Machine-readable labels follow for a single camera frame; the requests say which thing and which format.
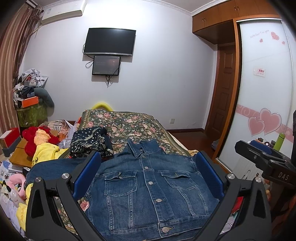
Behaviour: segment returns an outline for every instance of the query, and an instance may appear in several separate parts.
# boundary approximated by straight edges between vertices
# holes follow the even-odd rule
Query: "wooden door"
[[[255,0],[260,14],[277,14],[277,11],[267,0]]]
[[[192,18],[192,32],[196,32],[205,27],[203,12],[193,16]]]
[[[219,62],[211,109],[207,119],[205,134],[218,140],[222,134],[228,114],[234,85],[235,45],[219,48]]]
[[[235,3],[240,17],[260,14],[255,0],[235,0]]]
[[[234,0],[219,4],[218,9],[222,22],[239,17]]]
[[[221,22],[218,6],[214,6],[209,8],[208,10],[205,10],[203,14],[204,14],[205,27]]]

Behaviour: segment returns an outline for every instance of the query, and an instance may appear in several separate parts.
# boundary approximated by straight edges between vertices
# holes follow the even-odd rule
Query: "dark pillow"
[[[41,97],[44,103],[48,107],[51,107],[51,108],[54,107],[54,102],[52,101],[52,98],[50,97],[46,89],[37,87],[37,88],[34,88],[34,93],[35,93],[35,96]]]

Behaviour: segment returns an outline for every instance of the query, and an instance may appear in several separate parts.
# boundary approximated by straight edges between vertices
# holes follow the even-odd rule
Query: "blue gripper pad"
[[[193,156],[193,161],[195,161],[196,166],[204,178],[210,192],[215,198],[218,198],[220,201],[224,197],[223,191],[223,182],[216,174],[212,166],[209,164],[207,159],[202,155],[201,152]]]
[[[272,154],[272,151],[271,151],[271,149],[270,149],[269,146],[266,146],[266,145],[264,145],[264,144],[262,144],[262,143],[260,143],[260,142],[258,142],[258,141],[252,140],[252,141],[250,142],[250,145],[252,145],[252,146],[258,148],[258,149],[261,150],[261,151],[264,151],[264,152],[265,152],[266,154],[268,154],[268,155],[271,155],[271,154]]]
[[[75,200],[84,197],[100,165],[101,155],[96,152],[74,183],[73,197]]]

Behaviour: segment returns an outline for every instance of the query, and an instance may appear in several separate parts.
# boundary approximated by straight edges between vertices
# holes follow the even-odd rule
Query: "air conditioner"
[[[80,17],[86,6],[85,0],[66,2],[44,10],[41,24],[45,25],[58,20]]]

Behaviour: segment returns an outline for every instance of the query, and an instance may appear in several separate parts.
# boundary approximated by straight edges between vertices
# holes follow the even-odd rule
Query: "white wall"
[[[207,124],[207,118],[208,118],[209,112],[210,112],[210,107],[211,107],[213,92],[214,92],[214,86],[215,86],[215,79],[216,79],[217,54],[218,54],[217,49],[218,49],[218,46],[214,45],[212,47],[212,49],[214,50],[212,79],[211,79],[211,87],[210,87],[210,91],[209,91],[209,95],[208,95],[208,99],[207,99],[207,109],[205,111],[205,117],[204,117],[204,121],[203,121],[203,124],[202,124],[203,129],[205,129],[205,126]]]
[[[19,69],[19,73],[18,73],[18,78],[22,75],[22,73],[23,73],[24,71],[26,71],[26,70],[24,69],[25,55],[26,55],[26,52],[25,52],[24,57],[23,57],[23,59],[22,59],[22,62],[21,62],[21,64],[20,64],[20,69]]]
[[[82,46],[88,28],[135,29],[133,57],[124,57],[119,77],[107,88],[92,76]],[[115,111],[153,115],[167,129],[201,128],[212,80],[214,50],[192,34],[192,17],[136,0],[87,0],[82,17],[41,27],[32,36],[24,70],[49,76],[46,89],[55,110],[49,120],[76,120],[98,102]]]

